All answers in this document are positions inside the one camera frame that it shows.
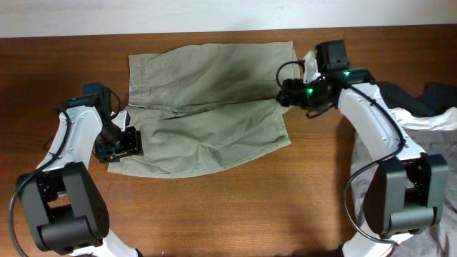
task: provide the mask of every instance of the gray cloth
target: gray cloth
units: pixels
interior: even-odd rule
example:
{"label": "gray cloth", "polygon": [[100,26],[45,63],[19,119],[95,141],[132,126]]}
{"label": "gray cloth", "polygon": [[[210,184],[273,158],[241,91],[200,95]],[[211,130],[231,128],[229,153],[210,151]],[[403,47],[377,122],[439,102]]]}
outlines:
{"label": "gray cloth", "polygon": [[[394,248],[391,256],[457,256],[457,131],[406,131],[427,154],[442,154],[449,165],[448,183],[441,222]],[[371,157],[359,136],[354,144],[351,174],[371,162]],[[368,190],[376,167],[362,173],[351,184],[358,222],[363,196]]]}

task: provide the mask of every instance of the white cloth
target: white cloth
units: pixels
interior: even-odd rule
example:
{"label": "white cloth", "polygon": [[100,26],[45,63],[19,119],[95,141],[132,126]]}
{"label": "white cloth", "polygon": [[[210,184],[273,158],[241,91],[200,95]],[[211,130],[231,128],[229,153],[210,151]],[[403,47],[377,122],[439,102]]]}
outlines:
{"label": "white cloth", "polygon": [[457,129],[457,108],[451,107],[444,114],[416,118],[402,108],[389,109],[389,113],[397,120],[404,129],[429,130],[429,131],[451,131]]}

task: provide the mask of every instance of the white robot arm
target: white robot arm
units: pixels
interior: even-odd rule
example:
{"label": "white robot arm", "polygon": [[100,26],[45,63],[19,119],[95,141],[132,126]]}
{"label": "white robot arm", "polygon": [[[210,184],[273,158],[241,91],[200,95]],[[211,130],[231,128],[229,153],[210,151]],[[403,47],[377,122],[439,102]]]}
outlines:
{"label": "white robot arm", "polygon": [[[436,225],[448,170],[442,155],[427,155],[398,125],[368,70],[351,69],[342,40],[321,43],[296,63],[305,69],[304,78],[277,81],[279,103],[308,109],[309,118],[331,107],[339,109],[375,160],[355,172],[345,186],[344,208],[358,233],[343,245],[342,254],[387,256],[393,246]],[[364,220],[359,227],[346,205],[347,190],[355,177],[376,165],[363,197]]]}
{"label": "white robot arm", "polygon": [[[92,154],[100,162],[112,162],[143,153],[140,132],[126,127],[127,112],[119,108],[111,114],[111,94],[100,83],[87,84],[84,96],[65,101],[48,154],[35,172],[19,177],[9,225],[21,256],[25,253],[12,226],[17,196],[35,244],[42,251],[72,256],[141,256],[109,229],[108,209],[88,172]],[[62,196],[68,196],[70,204],[51,208],[48,203]]]}

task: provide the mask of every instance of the wood grain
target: wood grain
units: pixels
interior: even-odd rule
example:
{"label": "wood grain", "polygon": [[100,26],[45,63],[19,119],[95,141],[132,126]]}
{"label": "wood grain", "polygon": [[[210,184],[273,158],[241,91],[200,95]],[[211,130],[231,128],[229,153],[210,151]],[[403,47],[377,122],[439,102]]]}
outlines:
{"label": "wood grain", "polygon": [[[135,34],[0,40],[0,256],[14,256],[7,206],[16,177],[32,171],[55,134],[53,110],[100,81],[129,95],[129,54],[189,44],[293,41],[299,56],[321,42],[345,39],[353,66],[419,95],[425,83],[457,84],[457,26],[398,26],[201,34]],[[145,256],[282,256],[335,249],[353,235],[341,208],[353,128],[337,111],[307,120],[284,116],[292,144],[229,171],[186,179],[147,179],[90,172],[110,211],[111,228]],[[21,208],[19,240],[35,247]]]}

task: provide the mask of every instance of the wire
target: wire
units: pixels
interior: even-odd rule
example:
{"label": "wire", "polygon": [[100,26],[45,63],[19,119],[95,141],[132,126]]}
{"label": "wire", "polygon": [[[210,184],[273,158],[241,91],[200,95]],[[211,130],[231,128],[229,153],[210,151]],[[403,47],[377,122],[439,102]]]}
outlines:
{"label": "wire", "polygon": [[113,115],[111,115],[111,119],[114,119],[116,118],[119,113],[121,112],[121,98],[116,94],[116,92],[112,91],[111,90],[111,93],[113,93],[113,95],[116,97],[117,99],[117,112]]}
{"label": "wire", "polygon": [[281,85],[281,82],[279,82],[279,73],[281,72],[281,69],[283,69],[285,66],[288,66],[289,64],[298,64],[301,68],[304,68],[305,61],[304,60],[288,61],[279,66],[278,71],[276,72],[276,83],[278,84],[278,86],[280,88],[283,88],[283,85]]}
{"label": "wire", "polygon": [[67,112],[59,107],[58,108],[59,113],[63,113],[66,118],[66,130],[64,134],[64,139],[62,140],[62,143],[57,150],[56,153],[52,154],[52,158],[37,168],[35,171],[30,173],[16,188],[15,192],[13,193],[13,196],[11,197],[11,201],[9,203],[9,210],[8,210],[8,229],[9,229],[9,235],[11,237],[11,240],[13,241],[14,247],[16,248],[17,252],[19,253],[20,256],[22,257],[27,257],[27,255],[24,253],[24,250],[22,250],[21,246],[19,245],[19,242],[17,241],[16,237],[16,232],[14,230],[14,204],[16,203],[16,199],[21,193],[22,189],[24,189],[25,185],[30,182],[32,179],[36,177],[39,173],[41,173],[45,168],[49,167],[53,162],[55,162],[58,158],[61,152],[64,150],[66,141],[68,140],[69,134],[70,134],[70,127],[71,127],[71,119],[70,116],[67,114]]}
{"label": "wire", "polygon": [[360,176],[363,172],[369,170],[370,168],[373,168],[374,166],[380,164],[380,162],[382,161],[385,161],[387,159],[390,159],[394,156],[396,156],[397,154],[399,154],[401,152],[401,150],[403,150],[403,147],[405,146],[405,139],[403,138],[403,134],[401,133],[401,130],[400,128],[398,127],[398,124],[393,120],[393,118],[389,115],[389,113],[381,106],[379,105],[376,100],[372,99],[371,97],[367,96],[364,92],[358,90],[357,88],[355,88],[354,86],[352,85],[347,85],[347,88],[355,91],[357,94],[359,94],[360,96],[364,97],[368,102],[370,102],[370,104],[374,105],[388,120],[389,122],[392,124],[393,128],[396,130],[396,133],[398,134],[398,137],[400,139],[400,142],[398,143],[398,148],[391,154],[387,155],[387,156],[384,156],[383,158],[380,158],[376,161],[373,161],[367,165],[365,165],[364,167],[360,168],[358,171],[356,171],[350,178],[349,180],[346,182],[346,185],[344,186],[344,190],[343,190],[343,205],[344,205],[344,211],[346,212],[346,215],[348,216],[348,219],[349,219],[349,222],[351,223],[351,225],[357,230],[357,232],[359,232],[362,236],[365,236],[367,239],[370,239],[372,241],[375,241],[376,243],[389,243],[389,244],[393,244],[395,246],[398,246],[398,243],[393,241],[393,240],[386,240],[386,239],[379,239],[379,238],[375,238],[373,236],[370,236],[368,235],[365,231],[363,231],[361,228],[359,228],[356,224],[356,222],[353,220],[352,216],[351,216],[351,213],[349,212],[349,208],[348,208],[348,204],[347,204],[347,195],[348,195],[348,191],[349,191],[349,188],[351,186],[351,182],[356,179],[358,176]]}

